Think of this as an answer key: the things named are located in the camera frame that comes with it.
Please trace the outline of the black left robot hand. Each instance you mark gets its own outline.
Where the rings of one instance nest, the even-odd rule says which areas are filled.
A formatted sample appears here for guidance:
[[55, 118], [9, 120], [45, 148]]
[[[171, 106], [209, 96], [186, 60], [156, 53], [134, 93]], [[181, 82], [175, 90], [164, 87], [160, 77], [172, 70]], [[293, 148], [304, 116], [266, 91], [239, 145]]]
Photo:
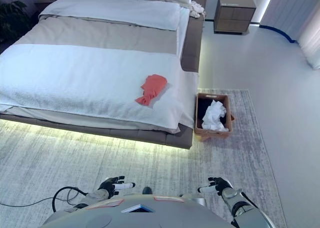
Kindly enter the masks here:
[[98, 189], [104, 189], [109, 195], [113, 196], [119, 193], [120, 190], [134, 188], [134, 182], [125, 183], [125, 176], [107, 177], [99, 186]]

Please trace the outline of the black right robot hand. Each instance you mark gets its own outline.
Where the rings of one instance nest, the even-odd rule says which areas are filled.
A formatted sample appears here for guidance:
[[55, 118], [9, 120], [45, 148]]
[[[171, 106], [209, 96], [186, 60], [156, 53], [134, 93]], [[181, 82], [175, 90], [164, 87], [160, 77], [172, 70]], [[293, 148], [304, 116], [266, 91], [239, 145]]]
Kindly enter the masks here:
[[221, 177], [209, 177], [208, 181], [208, 186], [199, 187], [197, 189], [199, 193], [209, 193], [216, 191], [218, 196], [222, 196], [222, 192], [225, 188], [233, 188], [228, 180], [225, 180]]

